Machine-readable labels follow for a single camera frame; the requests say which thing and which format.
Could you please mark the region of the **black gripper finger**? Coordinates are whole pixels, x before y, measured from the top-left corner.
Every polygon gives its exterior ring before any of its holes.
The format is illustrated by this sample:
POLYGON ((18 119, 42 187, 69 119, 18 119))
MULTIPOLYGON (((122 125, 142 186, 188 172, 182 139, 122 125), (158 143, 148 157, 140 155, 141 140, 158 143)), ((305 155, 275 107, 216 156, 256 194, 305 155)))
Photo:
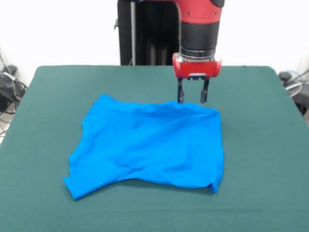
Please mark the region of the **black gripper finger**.
POLYGON ((203 84, 203 88, 201 90, 201 95, 200 95, 200 103, 207 102, 209 83, 210 83, 209 79, 204 79, 204 84, 203 84))
POLYGON ((183 104, 183 97, 184 97, 184 92, 183 92, 183 80, 178 79, 178 89, 177 89, 177 101, 179 104, 183 104))

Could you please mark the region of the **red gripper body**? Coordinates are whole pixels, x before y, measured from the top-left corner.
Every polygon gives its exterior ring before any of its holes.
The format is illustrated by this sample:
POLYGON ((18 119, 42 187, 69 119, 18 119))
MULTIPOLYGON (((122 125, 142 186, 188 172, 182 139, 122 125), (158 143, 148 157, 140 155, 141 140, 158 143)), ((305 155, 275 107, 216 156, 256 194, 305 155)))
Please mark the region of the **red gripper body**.
POLYGON ((173 54, 172 64, 178 79, 190 79, 196 76, 201 76, 202 78, 217 77, 222 68, 221 60, 188 59, 180 53, 173 54))

